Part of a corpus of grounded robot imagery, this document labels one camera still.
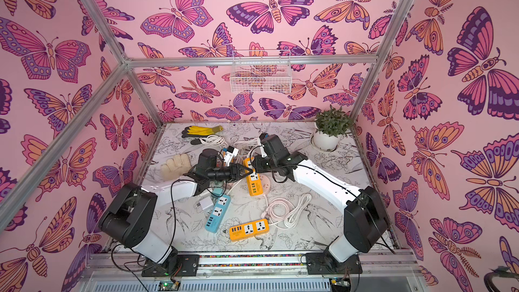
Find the yellow power strip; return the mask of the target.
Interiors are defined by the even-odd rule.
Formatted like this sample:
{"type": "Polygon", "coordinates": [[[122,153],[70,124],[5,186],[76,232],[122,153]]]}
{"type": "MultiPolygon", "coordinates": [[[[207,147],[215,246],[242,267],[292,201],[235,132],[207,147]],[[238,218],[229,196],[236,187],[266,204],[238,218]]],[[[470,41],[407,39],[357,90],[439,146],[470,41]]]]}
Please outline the yellow power strip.
{"type": "Polygon", "coordinates": [[[231,227],[229,229],[229,238],[231,241],[240,241],[268,233],[269,230],[268,221],[260,219],[231,227]]]}
{"type": "Polygon", "coordinates": [[[251,158],[246,158],[243,161],[243,165],[247,168],[252,169],[252,173],[246,178],[249,195],[251,197],[261,195],[263,193],[262,181],[259,175],[255,172],[255,168],[252,165],[251,158]]]}

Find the teal usb charger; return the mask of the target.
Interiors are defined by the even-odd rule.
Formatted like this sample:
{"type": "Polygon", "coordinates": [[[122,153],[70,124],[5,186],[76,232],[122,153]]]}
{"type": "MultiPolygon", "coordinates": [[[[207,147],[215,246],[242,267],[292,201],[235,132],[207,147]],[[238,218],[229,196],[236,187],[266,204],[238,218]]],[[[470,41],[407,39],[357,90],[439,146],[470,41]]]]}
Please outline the teal usb charger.
{"type": "Polygon", "coordinates": [[[212,191],[212,195],[214,197],[222,197],[225,193],[226,193],[225,187],[217,187],[217,188],[214,188],[212,191]]]}

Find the blue power strip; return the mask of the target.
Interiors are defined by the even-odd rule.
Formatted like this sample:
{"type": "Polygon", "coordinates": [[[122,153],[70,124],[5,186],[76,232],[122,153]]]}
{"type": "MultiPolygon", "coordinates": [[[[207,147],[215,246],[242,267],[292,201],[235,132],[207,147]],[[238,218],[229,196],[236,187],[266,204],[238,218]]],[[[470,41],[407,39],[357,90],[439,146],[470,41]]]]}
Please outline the blue power strip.
{"type": "Polygon", "coordinates": [[[229,195],[222,195],[216,200],[214,208],[209,215],[209,218],[205,224],[205,230],[210,233],[217,233],[220,224],[227,212],[228,207],[231,205],[231,197],[229,195]]]}

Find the white usb charger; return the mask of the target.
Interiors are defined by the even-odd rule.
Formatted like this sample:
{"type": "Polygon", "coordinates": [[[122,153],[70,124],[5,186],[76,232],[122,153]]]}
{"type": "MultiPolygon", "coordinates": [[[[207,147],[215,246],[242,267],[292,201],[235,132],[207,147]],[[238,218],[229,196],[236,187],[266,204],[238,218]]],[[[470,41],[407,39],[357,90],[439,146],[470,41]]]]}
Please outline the white usb charger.
{"type": "Polygon", "coordinates": [[[214,208],[214,202],[211,197],[204,197],[199,200],[199,206],[202,211],[204,212],[210,212],[214,208]]]}

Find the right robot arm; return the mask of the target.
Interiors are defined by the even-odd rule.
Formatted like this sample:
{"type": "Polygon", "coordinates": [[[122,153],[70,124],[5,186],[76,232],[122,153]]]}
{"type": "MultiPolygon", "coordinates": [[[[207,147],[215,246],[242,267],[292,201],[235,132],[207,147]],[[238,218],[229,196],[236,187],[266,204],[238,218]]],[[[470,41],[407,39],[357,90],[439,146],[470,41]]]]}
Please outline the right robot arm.
{"type": "Polygon", "coordinates": [[[308,187],[343,212],[343,233],[325,249],[336,264],[353,255],[369,252],[389,229],[390,220],[379,192],[371,186],[361,189],[334,177],[307,155],[290,152],[276,135],[263,133],[252,165],[257,173],[272,173],[308,187]]]}

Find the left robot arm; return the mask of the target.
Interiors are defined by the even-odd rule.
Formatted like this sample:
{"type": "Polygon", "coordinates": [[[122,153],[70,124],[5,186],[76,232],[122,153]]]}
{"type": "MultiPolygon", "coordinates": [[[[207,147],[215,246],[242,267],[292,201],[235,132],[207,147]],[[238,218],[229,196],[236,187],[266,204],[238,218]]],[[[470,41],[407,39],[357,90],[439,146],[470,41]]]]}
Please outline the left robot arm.
{"type": "Polygon", "coordinates": [[[163,240],[151,229],[157,208],[175,201],[200,195],[215,181],[235,182],[253,174],[243,164],[225,162],[213,149],[201,152],[198,162],[180,177],[157,185],[124,185],[98,222],[101,232],[136,251],[155,264],[172,258],[172,242],[163,240]]]}

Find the round beige power strip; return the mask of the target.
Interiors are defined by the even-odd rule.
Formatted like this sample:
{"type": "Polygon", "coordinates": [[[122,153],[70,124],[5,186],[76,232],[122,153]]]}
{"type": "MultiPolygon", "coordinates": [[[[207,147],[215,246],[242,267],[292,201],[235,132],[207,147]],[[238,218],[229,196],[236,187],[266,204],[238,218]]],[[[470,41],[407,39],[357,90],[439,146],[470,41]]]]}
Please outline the round beige power strip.
{"type": "Polygon", "coordinates": [[[271,181],[270,178],[264,175],[259,176],[262,184],[262,195],[267,195],[271,189],[271,181]]]}

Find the yellow black work glove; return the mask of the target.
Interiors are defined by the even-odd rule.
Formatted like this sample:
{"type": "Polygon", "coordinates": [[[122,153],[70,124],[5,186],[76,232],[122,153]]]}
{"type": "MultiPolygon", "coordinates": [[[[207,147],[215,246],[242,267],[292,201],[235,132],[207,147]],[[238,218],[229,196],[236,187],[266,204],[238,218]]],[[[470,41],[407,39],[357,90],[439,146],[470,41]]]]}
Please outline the yellow black work glove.
{"type": "Polygon", "coordinates": [[[199,127],[189,126],[182,131],[182,138],[188,137],[209,137],[222,132],[224,129],[222,126],[217,127],[199,127]]]}

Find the beige cotton glove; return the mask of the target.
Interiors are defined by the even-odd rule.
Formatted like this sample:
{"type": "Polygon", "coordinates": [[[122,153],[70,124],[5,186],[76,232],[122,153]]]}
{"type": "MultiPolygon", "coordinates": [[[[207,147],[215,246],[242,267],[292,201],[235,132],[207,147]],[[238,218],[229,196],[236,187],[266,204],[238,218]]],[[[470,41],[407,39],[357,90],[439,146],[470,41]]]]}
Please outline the beige cotton glove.
{"type": "Polygon", "coordinates": [[[190,169],[191,161],[187,154],[173,155],[160,166],[162,178],[165,181],[177,180],[190,169]]]}

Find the potted green plant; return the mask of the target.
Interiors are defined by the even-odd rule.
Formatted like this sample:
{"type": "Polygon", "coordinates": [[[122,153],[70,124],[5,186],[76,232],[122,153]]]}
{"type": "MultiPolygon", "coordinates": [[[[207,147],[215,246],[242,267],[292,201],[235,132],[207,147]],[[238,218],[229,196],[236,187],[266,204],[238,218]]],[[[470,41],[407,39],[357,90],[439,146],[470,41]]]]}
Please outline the potted green plant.
{"type": "Polygon", "coordinates": [[[330,152],[338,148],[342,138],[352,134],[354,119],[343,108],[330,105],[328,109],[317,113],[315,127],[312,144],[319,150],[330,152]]]}

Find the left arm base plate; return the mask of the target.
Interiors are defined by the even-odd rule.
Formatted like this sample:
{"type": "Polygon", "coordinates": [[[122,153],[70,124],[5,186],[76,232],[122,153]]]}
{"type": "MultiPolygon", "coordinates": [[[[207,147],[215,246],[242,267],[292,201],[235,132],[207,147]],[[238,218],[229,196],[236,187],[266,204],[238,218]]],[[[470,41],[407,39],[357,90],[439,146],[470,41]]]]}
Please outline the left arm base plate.
{"type": "Polygon", "coordinates": [[[161,264],[146,259],[142,277],[194,277],[199,267],[200,255],[175,254],[170,255],[161,264]]]}

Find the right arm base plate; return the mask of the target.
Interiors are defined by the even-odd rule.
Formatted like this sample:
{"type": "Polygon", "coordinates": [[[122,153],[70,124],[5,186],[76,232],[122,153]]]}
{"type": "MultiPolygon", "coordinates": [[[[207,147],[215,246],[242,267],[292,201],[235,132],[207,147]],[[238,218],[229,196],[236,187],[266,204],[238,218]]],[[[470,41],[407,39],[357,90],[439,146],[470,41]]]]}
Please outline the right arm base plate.
{"type": "Polygon", "coordinates": [[[344,262],[339,262],[324,252],[306,253],[303,263],[306,265],[308,274],[320,275],[342,275],[362,274],[362,265],[358,255],[352,255],[344,262]]]}

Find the aluminium frame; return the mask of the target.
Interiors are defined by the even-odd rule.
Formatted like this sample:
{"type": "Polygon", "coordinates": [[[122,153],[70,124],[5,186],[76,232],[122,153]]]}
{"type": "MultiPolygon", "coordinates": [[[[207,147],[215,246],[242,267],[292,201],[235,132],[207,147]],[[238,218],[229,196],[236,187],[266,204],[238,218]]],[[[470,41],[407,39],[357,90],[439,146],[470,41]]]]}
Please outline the aluminium frame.
{"type": "Polygon", "coordinates": [[[94,0],[81,0],[86,10],[93,18],[94,24],[107,42],[109,50],[115,57],[118,65],[109,75],[108,79],[102,82],[98,89],[93,93],[92,98],[86,102],[84,107],[75,116],[71,123],[64,129],[62,134],[52,142],[43,157],[36,161],[22,177],[19,178],[17,185],[1,203],[1,228],[5,229],[9,222],[16,216],[18,211],[27,202],[31,194],[43,180],[43,177],[51,169],[57,159],[65,152],[70,143],[77,138],[84,128],[87,121],[93,116],[94,112],[104,102],[105,97],[117,85],[120,79],[127,77],[132,83],[139,99],[144,107],[154,118],[157,125],[162,125],[158,112],[152,106],[151,99],[142,88],[137,79],[134,69],[153,66],[232,66],[236,61],[242,64],[262,65],[262,64],[331,64],[347,62],[366,62],[373,68],[381,66],[382,59],[388,54],[389,47],[401,24],[409,12],[414,0],[400,0],[397,11],[393,17],[391,25],[387,29],[386,37],[382,40],[377,54],[372,55],[314,55],[314,56],[280,56],[278,54],[268,57],[244,57],[244,58],[159,58],[159,59],[131,59],[128,58],[119,42],[109,29],[108,23],[104,20],[101,10],[97,7],[94,0]]]}

